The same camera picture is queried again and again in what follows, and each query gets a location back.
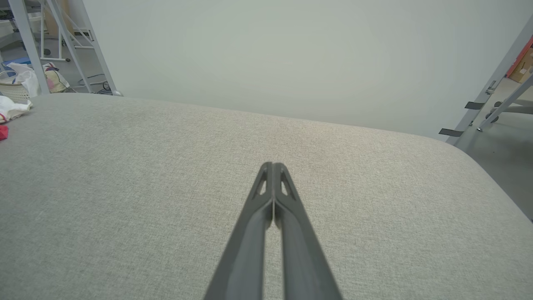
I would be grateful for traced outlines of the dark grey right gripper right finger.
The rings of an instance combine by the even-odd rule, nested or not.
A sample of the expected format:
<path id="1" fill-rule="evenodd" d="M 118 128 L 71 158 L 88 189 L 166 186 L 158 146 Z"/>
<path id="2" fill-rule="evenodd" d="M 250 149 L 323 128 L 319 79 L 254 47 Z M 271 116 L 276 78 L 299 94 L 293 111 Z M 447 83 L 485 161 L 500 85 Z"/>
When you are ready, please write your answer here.
<path id="1" fill-rule="evenodd" d="M 342 295 L 287 167 L 274 163 L 274 220 L 281 232 L 284 298 L 341 300 Z"/>

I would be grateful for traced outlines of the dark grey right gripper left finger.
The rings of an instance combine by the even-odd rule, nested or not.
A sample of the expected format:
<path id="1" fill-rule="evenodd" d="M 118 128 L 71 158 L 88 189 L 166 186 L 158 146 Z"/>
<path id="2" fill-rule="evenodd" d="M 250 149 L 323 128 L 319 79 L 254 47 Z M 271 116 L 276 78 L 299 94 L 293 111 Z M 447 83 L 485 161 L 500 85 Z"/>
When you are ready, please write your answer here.
<path id="1" fill-rule="evenodd" d="M 274 214 L 274 164 L 261 165 L 208 285 L 206 300 L 261 300 L 265 232 Z"/>

